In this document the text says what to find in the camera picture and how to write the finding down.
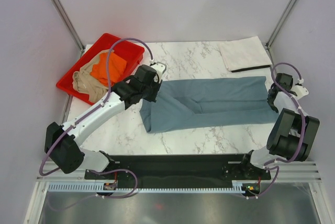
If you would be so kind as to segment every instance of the marble tabletop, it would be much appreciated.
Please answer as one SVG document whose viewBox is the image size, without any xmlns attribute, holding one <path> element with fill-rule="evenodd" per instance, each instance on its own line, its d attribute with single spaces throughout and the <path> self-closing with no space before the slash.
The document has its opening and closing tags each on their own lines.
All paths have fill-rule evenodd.
<svg viewBox="0 0 335 224">
<path fill-rule="evenodd" d="M 160 42 L 148 43 L 148 46 L 155 60 L 167 65 L 165 80 L 266 76 L 266 88 L 269 89 L 272 84 L 269 68 L 229 72 L 218 42 Z M 149 59 L 146 50 L 141 63 L 149 64 Z M 81 147 L 119 155 L 246 153 L 265 146 L 273 127 L 273 124 L 236 125 L 149 134 L 139 114 L 141 106 L 142 102 L 105 122 Z M 68 120 L 88 108 L 88 104 L 74 97 Z"/>
</svg>

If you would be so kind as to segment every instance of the red plastic basket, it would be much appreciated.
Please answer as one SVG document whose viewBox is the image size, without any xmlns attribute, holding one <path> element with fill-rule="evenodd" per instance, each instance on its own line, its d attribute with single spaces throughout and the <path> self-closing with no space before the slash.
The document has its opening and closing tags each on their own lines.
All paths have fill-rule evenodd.
<svg viewBox="0 0 335 224">
<path fill-rule="evenodd" d="M 111 34 L 103 34 L 92 47 L 72 66 L 72 68 L 62 77 L 56 84 L 56 87 L 67 92 L 68 94 L 75 96 L 82 101 L 92 105 L 93 103 L 88 101 L 89 96 L 82 94 L 73 89 L 72 76 L 75 71 L 87 64 L 94 56 L 96 56 L 102 50 L 108 50 L 114 42 L 120 38 L 115 37 Z M 127 61 L 127 66 L 124 74 L 119 81 L 128 77 L 136 68 L 136 66 L 143 59 L 144 48 L 134 43 L 124 41 L 114 47 L 115 54 Z"/>
</svg>

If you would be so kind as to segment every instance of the orange cloth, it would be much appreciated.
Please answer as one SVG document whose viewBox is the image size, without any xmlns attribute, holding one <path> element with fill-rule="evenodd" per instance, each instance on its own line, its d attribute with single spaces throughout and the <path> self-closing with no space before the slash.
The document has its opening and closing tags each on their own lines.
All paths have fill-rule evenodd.
<svg viewBox="0 0 335 224">
<path fill-rule="evenodd" d="M 108 86 L 106 61 L 108 52 L 100 54 L 100 61 L 98 64 L 94 64 L 90 75 L 95 79 L 99 80 L 105 86 Z M 115 84 L 120 81 L 122 74 L 125 72 L 127 61 L 119 57 L 115 53 L 111 53 L 109 57 L 109 78 L 111 84 Z"/>
</svg>

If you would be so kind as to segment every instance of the beige cloth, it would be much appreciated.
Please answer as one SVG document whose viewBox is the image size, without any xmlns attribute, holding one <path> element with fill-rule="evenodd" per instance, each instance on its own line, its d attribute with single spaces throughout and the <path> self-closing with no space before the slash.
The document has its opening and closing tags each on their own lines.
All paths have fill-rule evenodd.
<svg viewBox="0 0 335 224">
<path fill-rule="evenodd" d="M 79 71 L 75 71 L 72 76 L 73 89 L 77 92 L 88 94 L 90 96 L 88 100 L 92 103 L 99 101 L 108 91 L 108 87 L 90 75 L 93 65 L 98 64 L 100 61 L 100 54 L 106 52 L 108 50 L 99 52 L 92 60 L 82 66 Z"/>
</svg>

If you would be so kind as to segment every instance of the blue fabric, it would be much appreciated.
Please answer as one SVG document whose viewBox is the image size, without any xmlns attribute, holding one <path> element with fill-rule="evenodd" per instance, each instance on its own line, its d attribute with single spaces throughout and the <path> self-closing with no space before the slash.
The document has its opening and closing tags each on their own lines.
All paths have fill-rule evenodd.
<svg viewBox="0 0 335 224">
<path fill-rule="evenodd" d="M 265 76 L 164 81 L 157 102 L 144 100 L 140 115 L 149 133 L 275 122 L 264 83 Z"/>
</svg>

